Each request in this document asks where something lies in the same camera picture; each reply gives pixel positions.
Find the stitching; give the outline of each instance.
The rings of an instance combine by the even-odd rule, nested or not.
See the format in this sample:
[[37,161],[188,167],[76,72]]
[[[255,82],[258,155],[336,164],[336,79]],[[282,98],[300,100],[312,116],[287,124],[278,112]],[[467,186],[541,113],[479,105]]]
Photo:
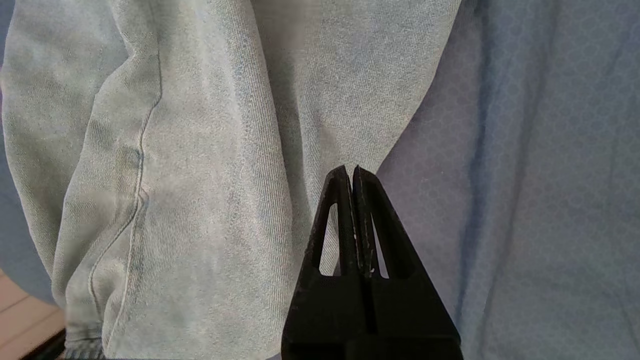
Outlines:
[[[153,6],[151,6],[150,2],[147,2],[147,5],[149,7],[149,14],[151,14],[151,20],[152,23],[155,24],[156,19],[155,19],[155,15],[153,12]],[[151,107],[151,109],[149,110],[149,113],[147,114],[146,119],[143,121],[141,127],[140,127],[140,135],[138,137],[138,149],[140,152],[140,160],[138,162],[138,176],[136,179],[136,193],[135,195],[137,196],[138,200],[136,201],[136,205],[135,205],[135,209],[134,209],[134,213],[132,215],[131,218],[131,222],[136,223],[137,220],[139,219],[139,216],[141,213],[141,209],[144,208],[144,204],[145,204],[145,198],[147,199],[148,197],[146,196],[146,192],[144,191],[144,189],[142,189],[142,172],[143,172],[143,166],[144,166],[144,161],[145,161],[145,153],[144,153],[144,148],[142,145],[142,140],[143,140],[143,136],[145,134],[145,130],[147,129],[147,124],[149,122],[149,119],[151,118],[151,114],[153,114],[154,110],[156,109],[157,105],[160,103],[160,100],[163,97],[163,88],[162,88],[162,71],[161,71],[161,65],[160,65],[160,44],[158,42],[157,39],[157,32],[156,32],[156,57],[157,57],[157,66],[158,66],[158,87],[159,87],[159,96],[156,100],[156,103],[153,105],[153,107]],[[115,330],[118,327],[118,322],[120,320],[120,318],[122,317],[122,313],[124,311],[124,307],[125,304],[127,302],[127,294],[128,289],[129,289],[129,269],[131,267],[131,261],[132,261],[132,252],[133,252],[133,241],[134,241],[134,237],[135,237],[135,226],[131,229],[131,239],[129,241],[129,254],[127,256],[127,271],[126,271],[126,276],[125,276],[125,283],[124,283],[124,294],[122,295],[122,305],[120,306],[120,309],[118,310],[118,314],[116,315],[115,320],[113,321],[113,325],[111,326],[111,330],[109,331],[109,337],[106,339],[107,341],[105,341],[105,346],[104,346],[104,351],[103,353],[106,354],[108,347],[110,345],[111,339],[113,337],[113,333],[115,332]]]

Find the blue fabric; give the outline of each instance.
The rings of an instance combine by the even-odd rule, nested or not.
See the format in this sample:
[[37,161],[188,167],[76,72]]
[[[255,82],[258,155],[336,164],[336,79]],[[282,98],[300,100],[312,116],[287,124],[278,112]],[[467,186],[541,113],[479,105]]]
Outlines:
[[[13,0],[0,0],[0,66],[4,58],[4,40],[13,5]],[[3,136],[0,136],[0,214],[0,268],[28,294],[53,304],[51,279],[31,241],[20,199],[6,162]]]
[[461,5],[378,175],[466,359],[640,358],[639,17]]

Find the wooden floor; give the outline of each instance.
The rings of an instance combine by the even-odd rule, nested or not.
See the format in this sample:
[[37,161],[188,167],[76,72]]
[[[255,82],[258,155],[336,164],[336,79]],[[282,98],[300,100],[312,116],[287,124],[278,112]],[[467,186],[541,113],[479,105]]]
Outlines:
[[0,270],[0,359],[20,359],[64,326],[60,308],[27,295]]

